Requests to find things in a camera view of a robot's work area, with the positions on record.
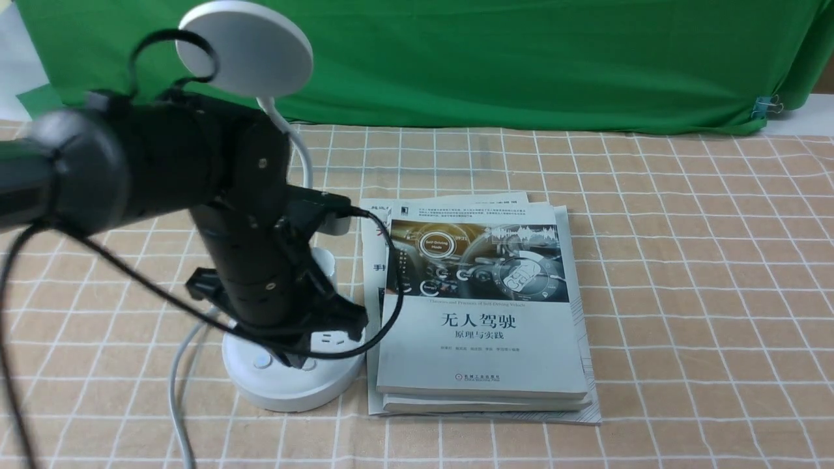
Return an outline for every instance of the robotic arm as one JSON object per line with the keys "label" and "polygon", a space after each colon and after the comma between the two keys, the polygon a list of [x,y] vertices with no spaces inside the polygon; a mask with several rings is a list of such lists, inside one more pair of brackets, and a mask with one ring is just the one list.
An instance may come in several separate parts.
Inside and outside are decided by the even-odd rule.
{"label": "robotic arm", "polygon": [[0,143],[0,229],[55,220],[90,236],[187,209],[215,266],[194,272],[189,294],[300,368],[313,332],[360,340],[368,316],[309,248],[316,231],[342,235],[359,213],[344,196],[287,184],[290,149],[255,109],[196,93],[133,106],[93,92]]}

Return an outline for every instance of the white cable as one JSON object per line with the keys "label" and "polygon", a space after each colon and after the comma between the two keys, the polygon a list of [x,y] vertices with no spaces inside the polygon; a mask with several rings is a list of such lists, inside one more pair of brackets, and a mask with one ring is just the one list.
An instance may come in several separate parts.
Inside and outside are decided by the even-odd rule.
{"label": "white cable", "polygon": [[275,124],[281,132],[285,134],[289,134],[289,139],[295,144],[295,148],[299,151],[299,156],[301,158],[301,169],[304,171],[304,187],[307,189],[313,188],[313,161],[310,158],[310,152],[307,149],[307,145],[304,144],[304,141],[301,139],[301,135],[289,125],[287,119],[284,119],[284,116],[278,112],[278,109],[275,108],[275,98],[258,98],[258,106],[264,110],[266,115],[269,116],[269,120]]}
{"label": "white cable", "polygon": [[[217,308],[212,308],[209,310],[206,315],[209,317],[217,317],[220,314],[220,310]],[[179,344],[179,348],[177,349],[176,355],[173,356],[173,362],[171,363],[171,374],[168,375],[168,409],[171,411],[171,418],[173,419],[173,429],[174,433],[177,435],[177,442],[179,443],[179,450],[180,453],[183,455],[183,467],[185,469],[196,469],[196,461],[194,460],[194,452],[191,449],[191,443],[188,441],[188,432],[185,429],[185,421],[183,419],[183,411],[179,408],[177,403],[177,396],[176,396],[176,387],[177,387],[177,374],[179,369],[179,362],[183,359],[183,355],[185,354],[186,349],[188,349],[188,344],[191,343],[191,340],[206,326],[206,323],[199,322],[194,325],[194,328],[188,335],[185,336],[185,340],[181,344]],[[191,371],[189,370],[188,373],[185,375],[185,379],[183,380],[183,386],[188,384],[188,377],[191,375]]]}

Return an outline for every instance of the beige tablecloth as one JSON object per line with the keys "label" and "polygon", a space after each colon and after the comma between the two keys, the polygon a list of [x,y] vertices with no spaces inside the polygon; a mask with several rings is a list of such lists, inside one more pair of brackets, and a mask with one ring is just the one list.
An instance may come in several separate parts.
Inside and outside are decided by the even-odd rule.
{"label": "beige tablecloth", "polygon": [[[0,123],[0,138],[16,133]],[[199,467],[834,467],[829,138],[303,135],[317,187],[354,200],[512,189],[566,204],[605,422],[372,419],[364,373],[323,408],[277,415],[238,397],[212,333],[185,398]],[[210,266],[182,213],[99,238],[180,295]],[[355,224],[317,242],[361,301]],[[165,376],[192,320],[51,234],[24,255],[11,309],[18,385],[52,468],[181,467]],[[16,467],[8,427],[0,444],[0,467]]]}

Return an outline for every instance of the book title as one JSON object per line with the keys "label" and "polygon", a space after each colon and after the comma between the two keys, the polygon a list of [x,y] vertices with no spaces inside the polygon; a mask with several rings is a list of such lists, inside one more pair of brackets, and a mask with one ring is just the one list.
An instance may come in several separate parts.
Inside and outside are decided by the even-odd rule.
{"label": "book title", "polygon": [[504,330],[515,329],[513,315],[444,313],[442,326],[455,329],[455,339],[504,339]]}

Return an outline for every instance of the white lamp base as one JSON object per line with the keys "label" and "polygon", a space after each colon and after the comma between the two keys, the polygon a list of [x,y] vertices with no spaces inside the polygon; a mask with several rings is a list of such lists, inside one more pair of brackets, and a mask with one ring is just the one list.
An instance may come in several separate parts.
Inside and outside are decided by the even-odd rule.
{"label": "white lamp base", "polygon": [[[316,351],[342,351],[358,345],[343,332],[313,334]],[[223,338],[223,363],[229,378],[244,399],[268,411],[304,412],[327,404],[354,382],[362,358],[308,359],[304,369],[298,370],[284,366],[259,345],[229,334]]]}

